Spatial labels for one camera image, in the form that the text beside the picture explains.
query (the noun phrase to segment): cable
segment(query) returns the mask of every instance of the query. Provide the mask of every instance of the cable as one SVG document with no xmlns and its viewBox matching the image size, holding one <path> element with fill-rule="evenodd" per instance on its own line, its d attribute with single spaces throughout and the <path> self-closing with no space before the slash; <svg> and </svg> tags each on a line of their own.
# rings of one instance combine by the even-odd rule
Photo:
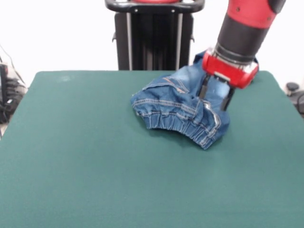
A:
<svg viewBox="0 0 304 228">
<path fill-rule="evenodd" d="M 25 82 L 23 81 L 22 77 L 20 76 L 20 74 L 17 72 L 17 70 L 15 69 L 15 66 L 14 66 L 14 63 L 13 63 L 13 59 L 11 58 L 11 56 L 5 51 L 5 49 L 2 47 L 2 45 L 0 44 L 0 48 L 3 50 L 3 52 L 9 57 L 10 59 L 10 63 L 11 63 L 11 66 L 13 67 L 16 75 L 19 77 L 19 79 L 21 80 L 21 82 L 23 84 L 25 84 Z"/>
</svg>

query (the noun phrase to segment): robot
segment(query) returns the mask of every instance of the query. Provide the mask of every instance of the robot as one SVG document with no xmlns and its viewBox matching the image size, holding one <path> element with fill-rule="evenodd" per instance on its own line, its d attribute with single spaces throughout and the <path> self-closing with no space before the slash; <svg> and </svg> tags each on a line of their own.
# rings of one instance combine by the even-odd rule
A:
<svg viewBox="0 0 304 228">
<path fill-rule="evenodd" d="M 235 89 L 244 89 L 251 83 L 258 71 L 255 55 L 284 4 L 285 0 L 229 0 L 216 46 L 209 48 L 203 58 L 202 67 L 207 76 L 200 98 L 204 98 L 211 77 L 227 83 L 230 90 L 221 105 L 225 111 Z M 190 14 L 203 9 L 204 0 L 191 3 L 180 0 L 106 0 L 106 6 L 126 16 L 126 28 L 122 26 L 123 20 L 115 21 L 116 33 L 120 33 L 115 37 L 118 56 L 124 54 L 123 60 L 127 59 L 129 65 L 120 69 L 178 70 L 187 65 L 189 46 L 185 43 L 189 44 L 192 39 L 193 24 Z M 124 38 L 121 35 L 123 29 L 128 31 Z M 119 40 L 127 43 L 127 50 L 126 47 L 122 50 Z"/>
</svg>

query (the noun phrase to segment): crumpled clothing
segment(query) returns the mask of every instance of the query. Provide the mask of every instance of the crumpled clothing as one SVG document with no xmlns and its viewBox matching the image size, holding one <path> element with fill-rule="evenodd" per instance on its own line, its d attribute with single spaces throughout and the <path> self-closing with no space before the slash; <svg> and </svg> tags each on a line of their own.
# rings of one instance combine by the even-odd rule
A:
<svg viewBox="0 0 304 228">
<path fill-rule="evenodd" d="M 220 109 L 227 84 L 211 77 L 205 97 L 198 97 L 206 76 L 204 53 L 195 56 L 193 65 L 152 80 L 132 96 L 131 104 L 147 129 L 178 131 L 205 150 L 226 133 L 230 118 Z"/>
</svg>

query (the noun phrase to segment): black object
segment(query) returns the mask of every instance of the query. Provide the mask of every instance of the black object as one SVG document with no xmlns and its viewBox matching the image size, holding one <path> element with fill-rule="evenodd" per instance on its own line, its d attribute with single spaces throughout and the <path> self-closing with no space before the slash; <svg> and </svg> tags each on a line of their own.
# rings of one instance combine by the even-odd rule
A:
<svg viewBox="0 0 304 228">
<path fill-rule="evenodd" d="M 218 35 L 216 52 L 227 60 L 248 64 L 254 60 L 268 30 L 243 25 L 226 15 Z"/>
<path fill-rule="evenodd" d="M 299 114 L 304 118 L 304 90 L 299 90 L 300 86 L 297 83 L 289 82 L 286 84 L 288 97 L 293 103 Z"/>
<path fill-rule="evenodd" d="M 171 4 L 105 0 L 116 11 L 115 35 L 119 70 L 178 70 L 188 65 L 193 39 L 191 13 L 205 0 Z"/>
<path fill-rule="evenodd" d="M 297 89 L 300 88 L 300 86 L 297 84 L 297 83 L 294 83 L 294 82 L 289 82 L 286 84 L 286 87 L 287 89 L 290 91 L 290 92 L 294 92 L 296 91 Z"/>
<path fill-rule="evenodd" d="M 20 79 L 8 77 L 8 67 L 5 64 L 0 64 L 0 77 L 0 124 L 6 124 L 15 113 L 27 88 Z"/>
</svg>

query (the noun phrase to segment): black metal stand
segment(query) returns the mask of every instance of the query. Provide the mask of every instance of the black metal stand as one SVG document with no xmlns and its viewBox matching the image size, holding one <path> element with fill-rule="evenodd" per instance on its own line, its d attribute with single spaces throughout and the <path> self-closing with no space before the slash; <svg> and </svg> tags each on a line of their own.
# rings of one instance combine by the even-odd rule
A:
<svg viewBox="0 0 304 228">
<path fill-rule="evenodd" d="M 129 7 L 106 0 L 115 15 L 119 70 L 177 70 L 189 63 L 192 12 L 204 6 L 191 3 L 144 4 L 126 2 Z"/>
</svg>

